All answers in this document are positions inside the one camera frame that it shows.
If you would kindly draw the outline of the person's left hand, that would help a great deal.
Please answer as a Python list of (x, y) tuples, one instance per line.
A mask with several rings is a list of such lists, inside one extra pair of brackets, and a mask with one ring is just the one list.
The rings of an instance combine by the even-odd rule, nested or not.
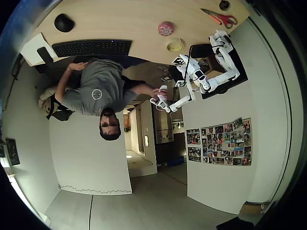
[(68, 69), (73, 71), (80, 71), (83, 70), (87, 66), (88, 62), (80, 62), (80, 63), (70, 63), (68, 65)]

